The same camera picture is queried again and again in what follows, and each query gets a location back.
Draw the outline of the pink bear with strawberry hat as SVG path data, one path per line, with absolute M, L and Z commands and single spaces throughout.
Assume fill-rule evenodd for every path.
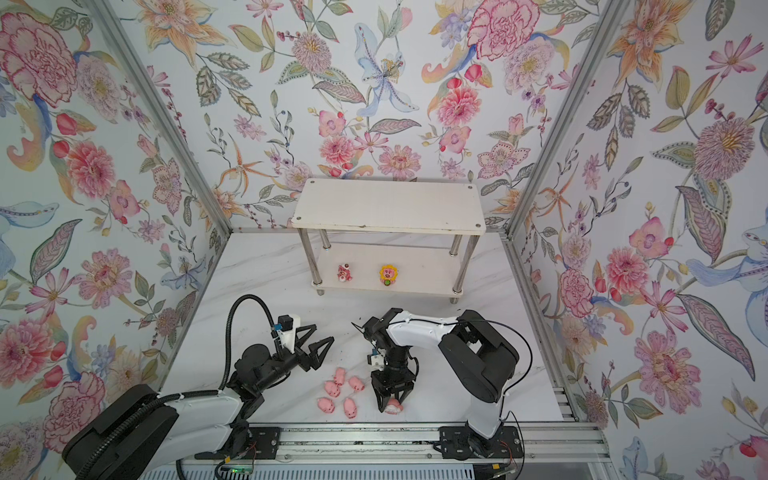
M 337 270 L 337 279 L 339 282 L 345 283 L 352 280 L 351 268 L 349 264 L 340 264 Z

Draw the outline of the pink bear yellow flower toy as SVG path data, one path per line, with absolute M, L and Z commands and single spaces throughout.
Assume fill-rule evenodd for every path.
M 398 275 L 398 268 L 394 265 L 384 265 L 379 271 L 380 282 L 386 287 L 394 285 L 397 281 Z

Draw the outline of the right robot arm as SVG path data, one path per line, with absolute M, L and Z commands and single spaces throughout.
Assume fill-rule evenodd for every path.
M 442 456 L 468 460 L 512 454 L 515 437 L 504 432 L 501 410 L 504 388 L 513 377 L 519 353 L 491 322 L 473 310 L 436 318 L 392 308 L 357 330 L 374 350 L 369 356 L 371 386 L 380 412 L 400 410 L 414 390 L 420 367 L 409 366 L 416 360 L 411 349 L 437 350 L 471 400 L 463 426 L 439 429 Z

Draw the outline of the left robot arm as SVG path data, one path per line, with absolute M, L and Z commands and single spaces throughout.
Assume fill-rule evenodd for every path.
M 130 388 L 64 447 L 78 479 L 138 479 L 145 472 L 199 453 L 238 456 L 258 443 L 249 419 L 266 391 L 292 371 L 319 369 L 333 337 L 309 339 L 299 328 L 292 348 L 248 347 L 220 390 L 161 394 L 146 384 Z

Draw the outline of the pink bear white bowl toy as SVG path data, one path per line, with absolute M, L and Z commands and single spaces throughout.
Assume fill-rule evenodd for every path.
M 391 398 L 387 401 L 383 412 L 389 415 L 398 415 L 403 411 L 403 406 L 400 401 L 395 398 Z

